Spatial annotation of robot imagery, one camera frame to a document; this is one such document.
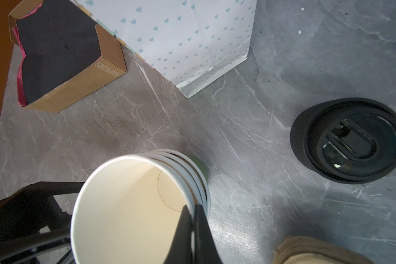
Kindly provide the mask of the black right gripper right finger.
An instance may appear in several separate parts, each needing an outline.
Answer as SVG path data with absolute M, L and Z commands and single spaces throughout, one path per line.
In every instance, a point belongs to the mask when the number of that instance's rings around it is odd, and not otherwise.
M 165 264 L 221 264 L 205 210 L 195 205 L 194 215 L 184 206 Z

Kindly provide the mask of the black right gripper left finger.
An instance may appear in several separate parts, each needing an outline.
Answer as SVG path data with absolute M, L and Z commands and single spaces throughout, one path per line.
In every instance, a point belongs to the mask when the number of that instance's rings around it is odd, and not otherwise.
M 72 217 L 56 195 L 75 194 L 82 182 L 41 181 L 0 201 L 0 264 L 37 264 L 38 256 L 70 246 Z

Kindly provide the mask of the white paper cup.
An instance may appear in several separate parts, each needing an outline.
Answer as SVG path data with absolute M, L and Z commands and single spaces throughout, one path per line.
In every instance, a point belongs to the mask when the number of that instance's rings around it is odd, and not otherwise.
M 70 236 L 76 263 L 163 263 L 183 207 L 206 206 L 201 192 L 182 164 L 156 153 L 107 161 L 75 203 Z

